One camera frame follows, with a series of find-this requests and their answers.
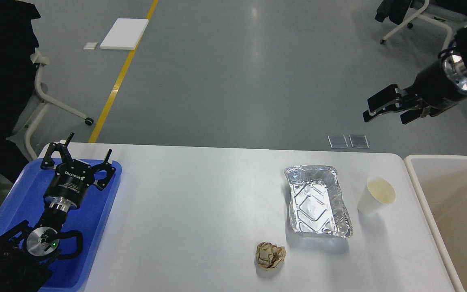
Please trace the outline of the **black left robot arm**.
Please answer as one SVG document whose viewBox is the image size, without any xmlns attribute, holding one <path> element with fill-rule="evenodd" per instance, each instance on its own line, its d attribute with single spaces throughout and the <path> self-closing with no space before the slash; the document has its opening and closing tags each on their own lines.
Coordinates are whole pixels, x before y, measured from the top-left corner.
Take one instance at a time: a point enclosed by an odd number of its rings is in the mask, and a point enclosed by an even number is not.
<svg viewBox="0 0 467 292">
<path fill-rule="evenodd" d="M 0 292 L 75 292 L 89 275 L 122 167 L 73 158 L 52 142 L 0 207 Z"/>
</svg>

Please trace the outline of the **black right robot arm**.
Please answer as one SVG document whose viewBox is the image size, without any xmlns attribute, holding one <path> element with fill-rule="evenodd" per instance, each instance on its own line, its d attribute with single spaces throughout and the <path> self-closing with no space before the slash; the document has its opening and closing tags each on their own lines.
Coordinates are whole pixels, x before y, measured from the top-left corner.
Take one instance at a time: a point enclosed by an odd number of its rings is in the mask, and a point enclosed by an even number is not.
<svg viewBox="0 0 467 292">
<path fill-rule="evenodd" d="M 419 72 L 413 84 L 401 89 L 396 84 L 368 98 L 363 120 L 400 113 L 405 125 L 417 118 L 438 116 L 467 98 L 467 25 L 454 36 L 452 46 L 441 50 L 437 60 Z"/>
</svg>

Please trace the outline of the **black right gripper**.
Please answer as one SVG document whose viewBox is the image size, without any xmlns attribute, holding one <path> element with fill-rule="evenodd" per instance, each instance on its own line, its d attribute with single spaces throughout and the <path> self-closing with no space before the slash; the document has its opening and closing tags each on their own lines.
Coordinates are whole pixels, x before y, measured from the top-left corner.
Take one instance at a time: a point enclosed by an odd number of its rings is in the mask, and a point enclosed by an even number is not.
<svg viewBox="0 0 467 292">
<path fill-rule="evenodd" d="M 380 115 L 402 113 L 406 125 L 427 115 L 436 116 L 467 99 L 467 67 L 459 55 L 447 55 L 417 74 L 409 89 L 391 84 L 367 100 L 364 122 Z"/>
</svg>

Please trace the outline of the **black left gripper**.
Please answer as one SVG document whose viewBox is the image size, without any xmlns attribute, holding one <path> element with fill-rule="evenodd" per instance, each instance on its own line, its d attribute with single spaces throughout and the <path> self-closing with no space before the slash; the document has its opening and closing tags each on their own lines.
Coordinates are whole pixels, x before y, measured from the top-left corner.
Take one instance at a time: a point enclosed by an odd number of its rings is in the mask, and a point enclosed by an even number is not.
<svg viewBox="0 0 467 292">
<path fill-rule="evenodd" d="M 100 164 L 90 165 L 85 161 L 73 159 L 68 145 L 74 135 L 75 133 L 70 133 L 63 143 L 51 142 L 43 157 L 40 168 L 55 170 L 54 177 L 44 194 L 45 207 L 51 207 L 52 204 L 64 204 L 64 209 L 79 209 L 88 188 L 94 185 L 99 191 L 104 190 L 116 172 L 112 162 L 109 162 L 112 149 L 108 150 L 105 159 Z M 60 164 L 55 164 L 52 158 L 56 152 L 60 155 Z M 105 172 L 105 177 L 97 180 L 95 174 L 98 172 Z"/>
</svg>

